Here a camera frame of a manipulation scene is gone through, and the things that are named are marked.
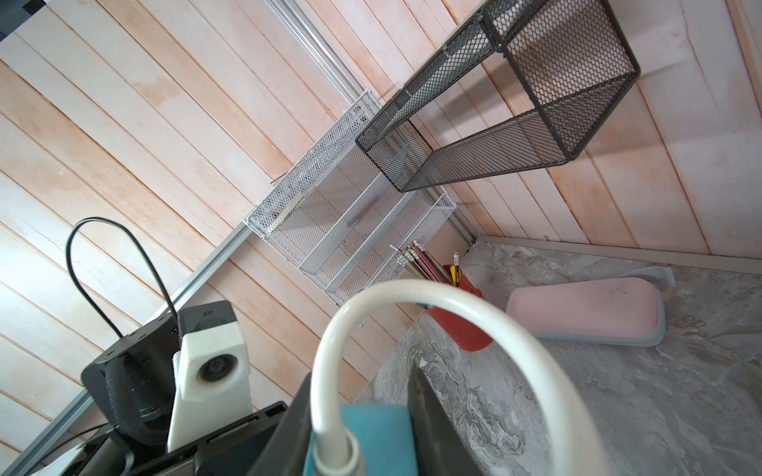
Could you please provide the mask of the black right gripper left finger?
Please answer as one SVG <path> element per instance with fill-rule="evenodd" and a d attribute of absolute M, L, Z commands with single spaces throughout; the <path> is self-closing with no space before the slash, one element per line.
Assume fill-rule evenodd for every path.
<path fill-rule="evenodd" d="M 248 475 L 297 475 L 304 473 L 312 435 L 309 373 L 291 406 L 280 420 Z"/>

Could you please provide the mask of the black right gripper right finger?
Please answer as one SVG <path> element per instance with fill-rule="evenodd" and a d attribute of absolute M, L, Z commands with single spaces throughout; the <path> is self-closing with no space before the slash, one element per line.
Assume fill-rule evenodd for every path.
<path fill-rule="evenodd" d="M 420 475 L 482 475 L 420 368 L 410 374 L 407 408 Z"/>

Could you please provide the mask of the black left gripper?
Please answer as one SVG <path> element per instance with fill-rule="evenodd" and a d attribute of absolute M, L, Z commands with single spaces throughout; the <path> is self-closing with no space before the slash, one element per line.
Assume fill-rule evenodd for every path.
<path fill-rule="evenodd" d="M 245 475 L 263 453 L 289 406 L 283 402 L 229 424 L 128 475 Z"/>

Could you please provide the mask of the bundle of pencils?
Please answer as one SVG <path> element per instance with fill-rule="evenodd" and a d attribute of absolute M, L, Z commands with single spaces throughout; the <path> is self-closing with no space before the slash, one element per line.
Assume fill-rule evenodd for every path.
<path fill-rule="evenodd" d="M 390 248 L 394 252 L 397 263 L 418 279 L 456 288 L 460 286 L 462 272 L 458 253 L 454 253 L 454 263 L 445 266 L 440 264 L 418 240 L 413 240 L 401 247 L 390 245 Z"/>

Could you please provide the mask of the black mesh wall basket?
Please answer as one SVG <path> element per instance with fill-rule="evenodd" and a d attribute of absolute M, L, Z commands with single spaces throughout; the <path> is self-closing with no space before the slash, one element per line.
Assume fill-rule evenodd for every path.
<path fill-rule="evenodd" d="M 640 67 L 605 1 L 486 1 L 375 114 L 360 150 L 400 192 L 558 167 L 575 160 Z M 450 95 L 494 114 L 433 146 L 422 109 Z"/>

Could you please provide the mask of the blue power strip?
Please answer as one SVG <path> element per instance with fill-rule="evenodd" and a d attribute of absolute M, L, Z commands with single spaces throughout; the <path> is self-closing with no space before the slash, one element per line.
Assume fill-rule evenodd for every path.
<path fill-rule="evenodd" d="M 401 406 L 343 405 L 350 460 L 339 472 L 323 472 L 314 462 L 315 436 L 305 457 L 304 475 L 418 475 L 411 414 Z"/>

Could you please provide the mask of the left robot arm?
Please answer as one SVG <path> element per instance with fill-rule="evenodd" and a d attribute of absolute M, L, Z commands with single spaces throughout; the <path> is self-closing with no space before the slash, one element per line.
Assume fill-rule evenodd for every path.
<path fill-rule="evenodd" d="M 61 457 L 62 475 L 246 475 L 288 410 L 253 408 L 247 346 L 229 301 L 168 311 L 81 373 L 107 423 Z"/>

